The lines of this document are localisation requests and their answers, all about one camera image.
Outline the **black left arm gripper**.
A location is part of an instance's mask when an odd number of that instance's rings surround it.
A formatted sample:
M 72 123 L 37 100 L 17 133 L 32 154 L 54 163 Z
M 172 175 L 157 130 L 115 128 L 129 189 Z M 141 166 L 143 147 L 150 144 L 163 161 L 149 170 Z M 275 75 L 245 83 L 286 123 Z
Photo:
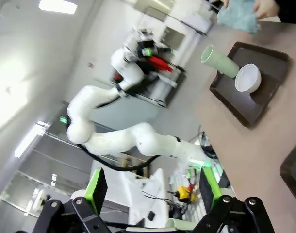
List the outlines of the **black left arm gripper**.
M 157 47 L 154 40 L 137 42 L 137 56 L 139 58 L 150 58 L 158 54 L 174 54 L 171 47 Z

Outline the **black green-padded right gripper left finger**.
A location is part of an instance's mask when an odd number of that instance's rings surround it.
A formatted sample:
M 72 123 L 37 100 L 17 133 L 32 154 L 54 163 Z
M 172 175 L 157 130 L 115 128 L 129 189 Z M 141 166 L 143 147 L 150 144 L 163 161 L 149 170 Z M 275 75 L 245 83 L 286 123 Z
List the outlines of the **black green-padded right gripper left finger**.
M 67 203 L 48 200 L 36 222 L 37 233 L 107 233 L 100 212 L 107 192 L 104 170 L 98 168 L 83 196 Z

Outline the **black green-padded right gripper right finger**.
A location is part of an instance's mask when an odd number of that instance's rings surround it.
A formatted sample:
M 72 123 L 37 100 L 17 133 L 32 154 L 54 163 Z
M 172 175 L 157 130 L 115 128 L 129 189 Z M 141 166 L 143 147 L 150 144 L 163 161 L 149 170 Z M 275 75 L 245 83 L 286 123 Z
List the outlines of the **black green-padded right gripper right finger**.
M 273 233 L 274 228 L 262 200 L 248 197 L 240 201 L 221 192 L 210 167 L 200 172 L 199 190 L 206 215 L 194 227 L 195 233 Z

